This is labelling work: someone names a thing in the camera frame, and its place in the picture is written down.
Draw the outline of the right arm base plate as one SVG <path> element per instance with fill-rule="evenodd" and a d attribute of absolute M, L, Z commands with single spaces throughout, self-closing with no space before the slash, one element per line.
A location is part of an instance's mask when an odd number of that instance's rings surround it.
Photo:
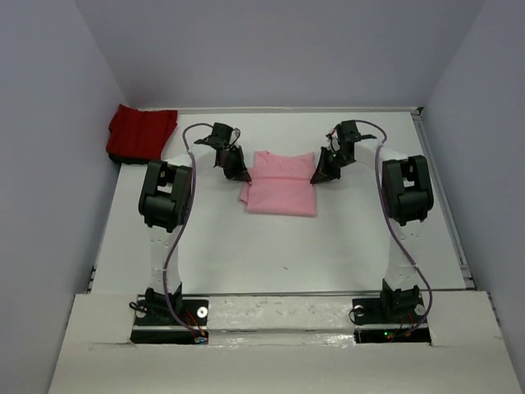
<path fill-rule="evenodd" d="M 352 300 L 349 320 L 354 326 L 354 342 L 366 344 L 431 344 L 431 334 L 422 302 L 412 309 L 387 317 L 377 297 Z"/>

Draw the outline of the pink t shirt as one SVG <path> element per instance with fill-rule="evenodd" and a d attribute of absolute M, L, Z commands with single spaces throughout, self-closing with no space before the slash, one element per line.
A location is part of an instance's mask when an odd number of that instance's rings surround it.
<path fill-rule="evenodd" d="M 317 198 L 310 179 L 315 169 L 312 152 L 282 156 L 257 151 L 249 169 L 251 182 L 243 184 L 239 200 L 248 213 L 313 218 Z"/>

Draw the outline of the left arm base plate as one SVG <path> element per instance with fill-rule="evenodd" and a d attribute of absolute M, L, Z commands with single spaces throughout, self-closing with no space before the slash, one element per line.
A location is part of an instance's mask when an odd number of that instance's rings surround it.
<path fill-rule="evenodd" d="M 209 301 L 189 298 L 176 321 L 166 306 L 149 308 L 145 298 L 131 301 L 134 311 L 130 341 L 138 345 L 207 345 Z"/>

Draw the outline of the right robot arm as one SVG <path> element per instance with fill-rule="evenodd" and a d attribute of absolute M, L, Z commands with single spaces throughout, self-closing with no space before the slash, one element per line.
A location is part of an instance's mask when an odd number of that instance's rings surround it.
<path fill-rule="evenodd" d="M 349 319 L 356 326 L 399 324 L 415 330 L 426 322 L 433 301 L 422 297 L 421 289 L 431 286 L 414 258 L 421 225 L 434 206 L 429 165 L 422 155 L 409 156 L 386 148 L 385 131 L 379 137 L 361 133 L 360 123 L 342 121 L 327 134 L 327 145 L 321 149 L 310 182 L 338 180 L 342 168 L 353 163 L 374 171 L 390 234 L 388 265 L 380 294 L 355 299 Z"/>

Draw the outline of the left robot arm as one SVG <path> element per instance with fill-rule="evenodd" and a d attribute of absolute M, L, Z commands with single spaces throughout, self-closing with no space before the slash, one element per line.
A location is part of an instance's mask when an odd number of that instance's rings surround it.
<path fill-rule="evenodd" d="M 135 311 L 195 332 L 195 326 L 184 321 L 189 311 L 178 267 L 179 244 L 193 210 L 200 170 L 219 167 L 228 181 L 251 181 L 240 136 L 240 129 L 227 124 L 195 123 L 182 132 L 183 153 L 147 165 L 138 210 L 148 228 L 150 279 Z"/>

